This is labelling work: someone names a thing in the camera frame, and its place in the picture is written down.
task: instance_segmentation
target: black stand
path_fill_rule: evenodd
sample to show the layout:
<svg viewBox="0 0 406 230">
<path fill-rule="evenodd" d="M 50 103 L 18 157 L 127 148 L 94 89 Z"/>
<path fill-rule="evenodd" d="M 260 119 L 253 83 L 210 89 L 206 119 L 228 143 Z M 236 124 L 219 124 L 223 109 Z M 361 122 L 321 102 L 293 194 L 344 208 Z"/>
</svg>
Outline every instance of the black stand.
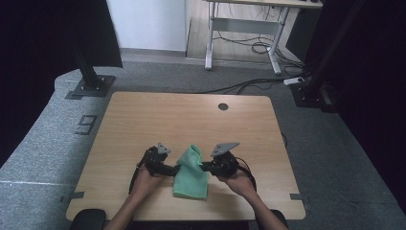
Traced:
<svg viewBox="0 0 406 230">
<path fill-rule="evenodd" d="M 107 95 L 110 86 L 113 84 L 114 76 L 98 76 L 93 66 L 87 63 L 83 56 L 79 43 L 73 34 L 73 30 L 67 33 L 72 55 L 82 74 L 82 80 L 74 91 L 70 91 L 65 99 L 80 100 L 82 97 L 100 97 Z"/>
<path fill-rule="evenodd" d="M 319 65 L 314 71 L 313 79 L 309 85 L 292 85 L 290 87 L 296 106 L 298 107 L 316 107 L 322 108 L 324 112 L 335 112 L 334 90 L 325 82 L 325 70 L 331 56 L 336 51 L 344 35 L 349 29 L 354 17 L 358 14 L 365 0 L 357 0 L 354 6 L 350 9 L 349 16 L 345 19 L 343 26 L 338 35 L 328 47 L 326 54 L 323 56 Z"/>
</svg>

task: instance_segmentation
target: green cloth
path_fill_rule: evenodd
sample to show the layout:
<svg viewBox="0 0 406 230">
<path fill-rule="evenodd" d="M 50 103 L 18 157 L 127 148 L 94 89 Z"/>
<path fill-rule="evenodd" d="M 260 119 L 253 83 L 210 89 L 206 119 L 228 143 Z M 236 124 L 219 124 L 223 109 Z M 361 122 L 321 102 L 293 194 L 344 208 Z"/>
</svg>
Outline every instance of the green cloth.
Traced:
<svg viewBox="0 0 406 230">
<path fill-rule="evenodd" d="M 173 195 L 206 199 L 209 175 L 200 169 L 202 164 L 200 149 L 190 145 L 176 163 L 181 167 L 174 178 Z"/>
</svg>

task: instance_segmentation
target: gray carpet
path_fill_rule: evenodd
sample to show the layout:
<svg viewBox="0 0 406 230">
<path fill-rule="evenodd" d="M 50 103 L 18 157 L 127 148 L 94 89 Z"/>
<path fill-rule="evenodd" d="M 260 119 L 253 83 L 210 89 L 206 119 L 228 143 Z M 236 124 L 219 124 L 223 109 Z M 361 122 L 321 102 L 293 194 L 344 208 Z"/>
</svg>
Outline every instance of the gray carpet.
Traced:
<svg viewBox="0 0 406 230">
<path fill-rule="evenodd" d="M 124 69 L 96 70 L 117 77 L 107 97 L 65 100 L 80 74 L 59 77 L 49 104 L 0 170 L 0 229 L 69 228 L 69 195 L 113 92 L 192 93 L 274 78 L 269 70 L 215 67 L 207 72 L 202 65 L 173 63 L 125 62 Z M 269 96 L 287 138 L 306 209 L 304 220 L 288 221 L 290 229 L 405 229 L 405 215 L 340 117 L 299 108 L 286 86 L 269 86 L 248 87 L 243 94 Z M 98 116 L 89 135 L 76 134 L 83 115 Z"/>
</svg>

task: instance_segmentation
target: desk leg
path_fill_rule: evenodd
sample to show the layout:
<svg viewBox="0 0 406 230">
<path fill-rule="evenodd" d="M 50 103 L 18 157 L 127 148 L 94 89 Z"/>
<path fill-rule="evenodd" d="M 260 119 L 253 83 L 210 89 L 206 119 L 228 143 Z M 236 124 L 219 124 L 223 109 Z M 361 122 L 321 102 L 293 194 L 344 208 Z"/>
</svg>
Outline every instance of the desk leg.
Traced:
<svg viewBox="0 0 406 230">
<path fill-rule="evenodd" d="M 277 33 L 275 34 L 274 43 L 270 48 L 268 48 L 268 56 L 271 59 L 272 67 L 274 68 L 274 72 L 276 75 L 280 75 L 282 73 L 281 68 L 278 64 L 277 57 L 275 56 L 275 51 L 277 50 L 278 43 L 281 39 L 282 31 L 284 24 L 286 22 L 287 15 L 289 14 L 289 8 L 285 7 L 282 11 L 282 20 L 280 21 L 280 25 L 278 27 Z"/>
<path fill-rule="evenodd" d="M 207 43 L 206 47 L 206 64 L 205 69 L 211 70 L 212 69 L 212 60 L 213 60 L 213 23 L 214 23 L 214 9 L 215 9 L 215 2 L 209 3 L 209 11 L 210 11 L 210 21 L 209 21 L 209 42 Z"/>
</svg>

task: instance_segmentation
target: white desk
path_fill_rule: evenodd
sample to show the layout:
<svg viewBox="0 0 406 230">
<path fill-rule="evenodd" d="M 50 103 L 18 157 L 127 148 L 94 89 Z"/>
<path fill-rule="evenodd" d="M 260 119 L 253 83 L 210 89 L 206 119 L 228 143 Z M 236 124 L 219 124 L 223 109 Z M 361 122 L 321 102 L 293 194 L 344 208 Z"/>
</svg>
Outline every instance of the white desk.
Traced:
<svg viewBox="0 0 406 230">
<path fill-rule="evenodd" d="M 268 55 L 271 59 L 272 66 L 276 75 L 280 75 L 281 68 L 275 56 L 275 51 L 281 39 L 284 24 L 286 22 L 287 14 L 290 8 L 308 8 L 320 9 L 323 4 L 320 2 L 312 3 L 310 0 L 206 0 L 210 4 L 210 31 L 209 42 L 206 47 L 206 70 L 212 69 L 213 60 L 213 31 L 223 32 L 236 32 L 247 34 L 261 34 L 261 35 L 274 35 L 274 43 L 268 48 Z M 282 7 L 281 20 L 278 22 L 268 21 L 255 21 L 255 20 L 241 20 L 232 18 L 215 17 L 214 10 L 215 4 L 219 3 L 233 3 L 233 4 L 246 4 L 246 5 L 262 5 L 262 6 L 276 6 Z"/>
</svg>

